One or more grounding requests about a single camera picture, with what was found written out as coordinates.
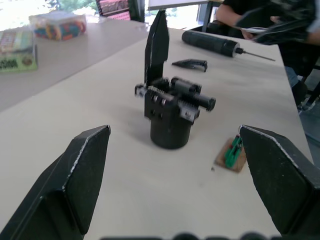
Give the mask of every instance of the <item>white table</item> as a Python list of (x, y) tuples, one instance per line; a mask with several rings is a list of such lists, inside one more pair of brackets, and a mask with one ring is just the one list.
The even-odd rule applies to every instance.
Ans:
[(0, 73), (0, 112), (148, 35), (140, 22), (93, 16), (87, 16), (87, 20), (87, 34), (84, 36), (63, 42), (36, 39), (38, 70)]
[(148, 10), (169, 9), (206, 3), (206, 0), (149, 0)]
[[(248, 52), (276, 62), (250, 55), (228, 58), (184, 44), (182, 32), (170, 30), (164, 76), (199, 83), (217, 101), (211, 113), (201, 111), (188, 144), (164, 150), (150, 140), (144, 101), (134, 96), (144, 79), (146, 40), (139, 41), (0, 112), (0, 229), (74, 136), (109, 124), (104, 177), (86, 240), (169, 239), (184, 231), (200, 238), (278, 234), (248, 165), (239, 174), (211, 167), (241, 124), (288, 137), (312, 160), (279, 49), (237, 39)], [(171, 65), (188, 58), (207, 60), (207, 72)]]

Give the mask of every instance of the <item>black shirt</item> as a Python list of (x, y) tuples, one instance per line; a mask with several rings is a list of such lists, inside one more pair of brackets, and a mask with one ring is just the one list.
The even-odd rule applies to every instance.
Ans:
[[(236, 14), (243, 15), (245, 12), (262, 7), (269, 2), (270, 0), (224, 0), (223, 4), (230, 6)], [(269, 19), (270, 17), (266, 16), (266, 22), (269, 21), (270, 25), (273, 24)], [(235, 28), (230, 29), (228, 35), (243, 38), (241, 31)], [(279, 49), (284, 65), (293, 68), (298, 75), (305, 76), (313, 67), (309, 66), (310, 63), (318, 58), (320, 48), (306, 43), (289, 41), (279, 44)]]

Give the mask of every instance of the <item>black cylindrical tube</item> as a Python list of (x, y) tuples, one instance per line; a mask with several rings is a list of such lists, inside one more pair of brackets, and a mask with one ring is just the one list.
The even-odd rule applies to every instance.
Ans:
[(150, 128), (151, 140), (164, 149), (179, 149), (187, 144), (192, 123), (178, 117), (170, 126), (162, 121), (152, 119)]
[(228, 57), (234, 57), (236, 54), (236, 49), (239, 47), (239, 44), (236, 41), (194, 31), (185, 31), (182, 34), (182, 40), (186, 44)]

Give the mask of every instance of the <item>person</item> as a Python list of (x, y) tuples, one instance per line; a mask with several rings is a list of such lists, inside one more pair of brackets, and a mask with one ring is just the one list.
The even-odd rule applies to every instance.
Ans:
[[(231, 27), (228, 30), (228, 36), (251, 40), (254, 35), (243, 29), (236, 28), (235, 24), (245, 12), (262, 7), (269, 2), (270, 0), (224, 0), (216, 11), (216, 19)], [(266, 18), (259, 27), (269, 27), (276, 23), (277, 20), (277, 16), (271, 16), (270, 19)], [(319, 47), (315, 45), (320, 46), (320, 29), (309, 33), (306, 43), (288, 41), (279, 44), (285, 71), (297, 105), (304, 100), (308, 89), (303, 82), (299, 81), (296, 73), (299, 73), (301, 68), (304, 67), (306, 56), (319, 54)]]

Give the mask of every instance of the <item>black blade part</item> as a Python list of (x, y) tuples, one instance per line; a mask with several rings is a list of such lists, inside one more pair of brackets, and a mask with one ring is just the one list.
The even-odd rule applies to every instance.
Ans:
[(150, 27), (145, 47), (144, 83), (149, 86), (154, 80), (162, 78), (164, 62), (168, 60), (169, 32), (166, 10), (160, 10)]

